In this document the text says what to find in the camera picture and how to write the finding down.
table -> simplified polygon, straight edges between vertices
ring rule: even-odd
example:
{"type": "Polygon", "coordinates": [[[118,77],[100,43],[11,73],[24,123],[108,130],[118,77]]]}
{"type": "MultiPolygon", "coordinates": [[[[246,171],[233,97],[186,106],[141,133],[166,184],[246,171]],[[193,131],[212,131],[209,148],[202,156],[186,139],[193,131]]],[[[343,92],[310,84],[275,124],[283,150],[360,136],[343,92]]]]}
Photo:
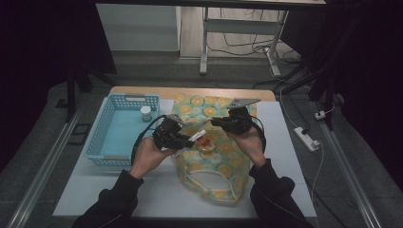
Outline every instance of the table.
{"type": "MultiPolygon", "coordinates": [[[[272,164],[280,177],[287,176],[295,181],[296,188],[292,196],[305,217],[316,216],[279,103],[276,102],[273,92],[249,89],[117,86],[110,90],[111,93],[158,93],[162,98],[161,114],[170,113],[173,99],[179,93],[228,98],[261,98],[262,101],[258,103],[258,117],[266,126],[268,146],[265,156],[272,159],[272,164]]],[[[98,193],[102,189],[110,189],[113,186],[122,170],[122,167],[97,166],[85,157],[85,149],[86,145],[53,216],[75,218],[82,215],[97,200],[98,193]]],[[[142,219],[253,219],[257,217],[249,199],[253,183],[253,179],[250,178],[237,204],[215,204],[181,184],[176,176],[173,161],[167,158],[157,169],[144,177],[144,185],[138,194],[139,205],[132,216],[142,219]]]]}

yellow fabric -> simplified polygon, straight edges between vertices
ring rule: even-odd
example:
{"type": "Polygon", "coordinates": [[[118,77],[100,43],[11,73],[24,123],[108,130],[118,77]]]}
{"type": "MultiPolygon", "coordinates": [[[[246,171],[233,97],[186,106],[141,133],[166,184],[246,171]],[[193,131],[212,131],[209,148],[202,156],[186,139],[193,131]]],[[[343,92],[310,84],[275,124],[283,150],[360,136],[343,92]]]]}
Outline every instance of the yellow fabric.
{"type": "MultiPolygon", "coordinates": [[[[249,179],[249,158],[244,155],[235,142],[229,139],[221,127],[210,123],[212,117],[228,116],[226,108],[232,99],[222,97],[201,97],[191,94],[180,94],[174,103],[172,113],[178,114],[186,122],[182,134],[192,136],[205,130],[204,139],[215,145],[211,153],[202,153],[198,148],[200,142],[181,153],[175,159],[179,180],[189,189],[199,192],[202,197],[217,201],[237,201],[249,179]],[[222,177],[228,183],[225,189],[210,189],[191,174],[206,173],[222,177]]],[[[256,116],[256,104],[248,107],[249,113],[256,116]]]]}

white power strip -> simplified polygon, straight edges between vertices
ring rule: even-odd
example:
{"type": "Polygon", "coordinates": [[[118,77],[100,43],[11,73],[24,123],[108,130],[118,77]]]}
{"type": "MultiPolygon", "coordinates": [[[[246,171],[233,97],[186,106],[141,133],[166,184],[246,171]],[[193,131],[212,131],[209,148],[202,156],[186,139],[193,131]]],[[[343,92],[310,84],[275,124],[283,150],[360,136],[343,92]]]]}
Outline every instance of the white power strip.
{"type": "Polygon", "coordinates": [[[319,141],[313,141],[308,134],[302,134],[302,127],[297,127],[294,129],[294,132],[298,135],[298,137],[302,140],[302,142],[306,145],[306,147],[314,152],[319,149],[319,141]]]}

small container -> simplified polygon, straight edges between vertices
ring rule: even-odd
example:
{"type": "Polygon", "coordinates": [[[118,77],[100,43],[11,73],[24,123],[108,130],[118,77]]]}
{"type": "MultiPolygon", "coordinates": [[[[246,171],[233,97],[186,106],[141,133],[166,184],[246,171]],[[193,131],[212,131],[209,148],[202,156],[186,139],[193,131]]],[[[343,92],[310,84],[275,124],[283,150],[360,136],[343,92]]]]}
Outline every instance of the small container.
{"type": "Polygon", "coordinates": [[[152,116],[151,116],[151,107],[150,106],[142,106],[142,108],[140,109],[140,112],[142,112],[144,122],[151,121],[152,116]]]}
{"type": "Polygon", "coordinates": [[[198,149],[203,154],[210,154],[216,150],[216,146],[208,138],[200,137],[197,143],[198,149]]]}

floor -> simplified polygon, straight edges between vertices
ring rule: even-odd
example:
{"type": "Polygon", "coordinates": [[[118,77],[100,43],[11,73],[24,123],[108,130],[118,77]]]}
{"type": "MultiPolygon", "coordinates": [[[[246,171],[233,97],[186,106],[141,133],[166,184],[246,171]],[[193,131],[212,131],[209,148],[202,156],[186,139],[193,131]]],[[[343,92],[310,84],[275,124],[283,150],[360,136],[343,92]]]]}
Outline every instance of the floor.
{"type": "MultiPolygon", "coordinates": [[[[192,10],[202,15],[200,9],[189,9],[189,11],[192,10]]],[[[249,35],[247,35],[246,40],[240,41],[234,38],[231,42],[248,42],[248,37],[249,35]]],[[[216,48],[225,48],[225,46],[217,46],[216,48]]],[[[115,55],[114,60],[118,75],[111,75],[110,77],[122,86],[222,88],[252,88],[255,83],[275,80],[268,71],[267,60],[259,56],[254,59],[223,58],[229,57],[228,55],[220,58],[211,56],[212,58],[208,62],[207,75],[200,76],[198,72],[199,61],[195,57],[197,56],[196,52],[191,54],[189,51],[186,54],[187,57],[182,52],[182,58],[154,55],[115,55]]],[[[281,73],[285,75],[295,66],[280,65],[279,67],[281,73]]],[[[94,85],[91,93],[81,94],[77,91],[79,100],[84,97],[87,98],[87,105],[84,107],[77,124],[93,123],[102,99],[110,90],[110,86],[98,78],[91,76],[90,79],[94,85]]],[[[272,84],[259,85],[256,88],[272,90],[276,85],[278,85],[278,81],[272,84]]],[[[284,119],[287,122],[302,172],[307,183],[315,186],[316,193],[313,203],[317,210],[317,218],[308,218],[308,220],[316,227],[371,227],[362,217],[359,204],[336,162],[336,153],[324,135],[325,131],[321,122],[318,122],[314,117],[314,113],[321,109],[321,102],[309,101],[307,97],[309,86],[311,85],[304,86],[290,95],[277,96],[277,101],[283,107],[284,119]],[[315,153],[309,152],[294,134],[293,129],[296,126],[310,128],[309,135],[311,138],[319,140],[322,144],[320,150],[315,153]]],[[[66,84],[55,86],[50,90],[48,104],[42,116],[32,128],[31,133],[9,166],[0,174],[0,215],[2,215],[0,227],[6,227],[9,223],[36,172],[57,141],[59,133],[66,126],[66,110],[55,107],[60,99],[66,98],[66,95],[66,84]]],[[[403,224],[403,218],[400,216],[403,211],[403,194],[394,184],[372,149],[341,115],[341,107],[342,103],[336,101],[333,110],[333,127],[338,142],[374,208],[374,212],[382,224],[381,227],[401,227],[403,224]]],[[[72,219],[55,218],[52,216],[52,212],[66,186],[77,157],[81,153],[83,148],[83,144],[80,144],[81,140],[82,138],[77,138],[77,136],[70,136],[67,139],[70,143],[67,143],[63,148],[61,157],[57,160],[47,184],[40,192],[38,200],[33,203],[25,227],[71,226],[72,219]]],[[[164,225],[159,224],[155,227],[178,226],[173,223],[164,223],[164,225]]],[[[209,224],[209,227],[219,227],[219,225],[209,224]]]]}
{"type": "MultiPolygon", "coordinates": [[[[200,57],[202,48],[202,8],[182,7],[181,56],[200,57]]],[[[278,20],[277,10],[261,9],[218,9],[210,8],[208,18],[236,19],[247,21],[278,20]]],[[[273,36],[259,34],[208,33],[209,57],[265,58],[259,47],[270,45],[273,36]]],[[[278,44],[278,55],[292,50],[284,43],[278,44]]],[[[297,53],[288,52],[288,58],[297,58],[297,53]]]]}

